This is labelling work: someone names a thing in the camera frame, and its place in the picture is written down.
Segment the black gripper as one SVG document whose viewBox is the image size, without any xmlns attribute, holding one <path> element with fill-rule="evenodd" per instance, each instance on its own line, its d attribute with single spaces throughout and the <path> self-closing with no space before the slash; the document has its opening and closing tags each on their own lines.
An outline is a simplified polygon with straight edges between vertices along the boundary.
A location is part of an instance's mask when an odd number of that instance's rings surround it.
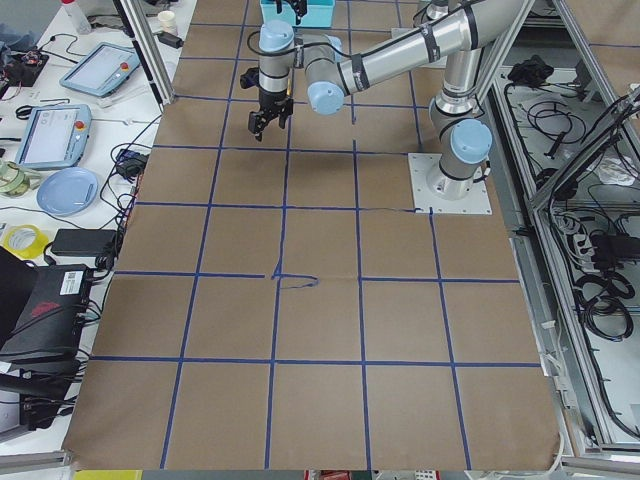
<svg viewBox="0 0 640 480">
<path fill-rule="evenodd" d="M 295 23 L 300 24 L 306 15 L 306 0 L 292 0 L 292 10 Z M 290 95 L 291 78 L 286 75 L 281 78 L 267 77 L 267 86 L 261 83 L 261 76 L 256 74 L 253 83 L 259 90 L 259 110 L 250 112 L 248 130 L 257 141 L 262 140 L 265 123 L 278 120 L 281 129 L 286 128 L 288 119 L 293 115 L 294 100 Z"/>
</svg>

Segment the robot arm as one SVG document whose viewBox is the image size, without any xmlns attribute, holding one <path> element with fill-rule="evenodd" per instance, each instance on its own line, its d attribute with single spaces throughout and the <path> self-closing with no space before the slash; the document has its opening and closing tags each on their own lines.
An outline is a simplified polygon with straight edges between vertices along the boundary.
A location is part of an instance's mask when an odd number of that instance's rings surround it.
<svg viewBox="0 0 640 480">
<path fill-rule="evenodd" d="M 444 59 L 445 77 L 431 118 L 451 139 L 453 128 L 479 105 L 476 75 L 483 47 L 502 34 L 518 9 L 517 4 L 499 1 L 460 1 L 435 20 L 352 54 L 341 52 L 336 37 L 302 34 L 286 21 L 271 19 L 256 33 L 259 42 L 252 51 L 259 57 L 258 66 L 241 77 L 242 88 L 255 86 L 259 91 L 259 107 L 250 113 L 248 129 L 260 139 L 271 121 L 286 125 L 294 109 L 288 91 L 294 69 L 305 73 L 312 110 L 333 115 L 346 97 Z"/>
</svg>

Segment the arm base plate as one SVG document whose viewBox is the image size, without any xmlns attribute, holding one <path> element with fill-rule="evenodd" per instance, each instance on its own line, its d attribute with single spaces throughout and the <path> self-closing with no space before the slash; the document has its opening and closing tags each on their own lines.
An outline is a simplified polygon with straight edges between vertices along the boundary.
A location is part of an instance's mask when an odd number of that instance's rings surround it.
<svg viewBox="0 0 640 480">
<path fill-rule="evenodd" d="M 453 180 L 440 169 L 440 154 L 409 153 L 413 209 L 421 214 L 491 215 L 481 165 L 466 180 Z"/>
</svg>

